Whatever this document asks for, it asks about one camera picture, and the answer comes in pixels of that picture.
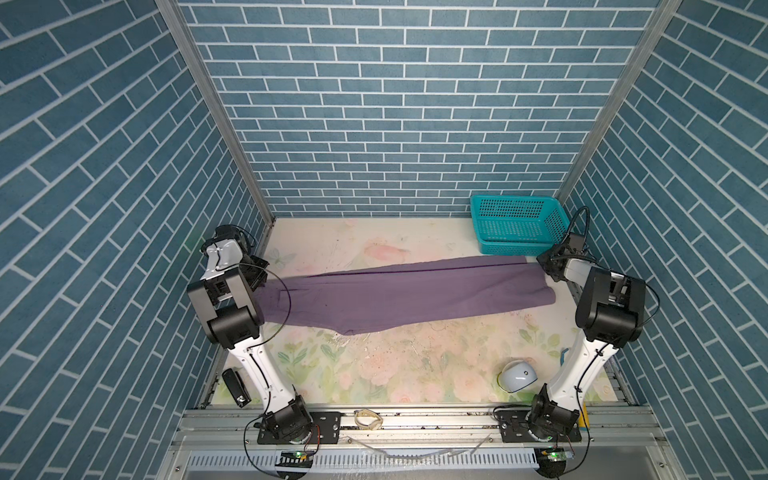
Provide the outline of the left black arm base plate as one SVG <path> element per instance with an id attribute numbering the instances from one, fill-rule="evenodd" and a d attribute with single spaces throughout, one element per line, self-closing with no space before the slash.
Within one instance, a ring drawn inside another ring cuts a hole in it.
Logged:
<path id="1" fill-rule="evenodd" d="M 338 411 L 309 411 L 296 413 L 283 409 L 270 413 L 260 423 L 259 445 L 288 445 L 309 443 L 337 444 L 341 428 Z"/>

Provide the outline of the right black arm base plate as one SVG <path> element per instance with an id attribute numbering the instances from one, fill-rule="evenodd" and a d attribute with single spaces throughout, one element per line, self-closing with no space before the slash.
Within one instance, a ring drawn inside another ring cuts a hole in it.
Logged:
<path id="1" fill-rule="evenodd" d="M 574 427 L 567 435 L 543 427 L 535 427 L 534 431 L 531 431 L 528 424 L 528 414 L 527 409 L 510 406 L 502 406 L 492 410 L 491 418 L 497 423 L 503 443 L 578 443 L 582 440 L 582 434 L 577 427 Z"/>

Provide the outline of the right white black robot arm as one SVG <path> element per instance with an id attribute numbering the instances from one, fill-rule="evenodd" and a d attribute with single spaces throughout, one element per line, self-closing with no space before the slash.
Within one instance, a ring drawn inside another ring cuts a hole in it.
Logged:
<path id="1" fill-rule="evenodd" d="M 586 237 L 567 233 L 537 256 L 555 281 L 580 289 L 578 332 L 564 363 L 534 397 L 529 432 L 541 441 L 568 436 L 584 414 L 584 397 L 604 364 L 639 339 L 645 324 L 645 281 L 601 266 L 584 250 Z"/>

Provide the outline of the purple trousers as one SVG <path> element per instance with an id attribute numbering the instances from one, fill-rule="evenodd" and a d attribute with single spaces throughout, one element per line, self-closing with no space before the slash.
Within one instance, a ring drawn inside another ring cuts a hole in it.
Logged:
<path id="1" fill-rule="evenodd" d="M 546 306 L 556 294 L 521 256 L 474 256 L 270 280 L 254 298 L 269 322 L 357 335 Z"/>

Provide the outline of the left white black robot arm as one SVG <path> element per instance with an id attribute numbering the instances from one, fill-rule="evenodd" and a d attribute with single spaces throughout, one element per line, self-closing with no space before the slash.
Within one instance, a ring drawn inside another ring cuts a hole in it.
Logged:
<path id="1" fill-rule="evenodd" d="M 238 371 L 222 375 L 235 403 L 243 408 L 251 401 L 240 377 L 244 373 L 263 403 L 256 424 L 264 439 L 278 444 L 307 441 L 313 432 L 312 417 L 266 350 L 265 315 L 255 300 L 255 290 L 267 280 L 268 263 L 254 255 L 251 236 L 233 224 L 216 227 L 201 253 L 205 271 L 187 286 L 187 295 L 209 341 L 240 363 Z"/>

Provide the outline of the teal plastic mesh basket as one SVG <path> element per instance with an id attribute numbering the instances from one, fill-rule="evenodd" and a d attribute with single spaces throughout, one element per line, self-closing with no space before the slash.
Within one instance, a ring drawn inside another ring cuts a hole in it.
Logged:
<path id="1" fill-rule="evenodd" d="M 474 195 L 470 213 L 485 255 L 538 256 L 559 243 L 570 224 L 551 197 Z"/>

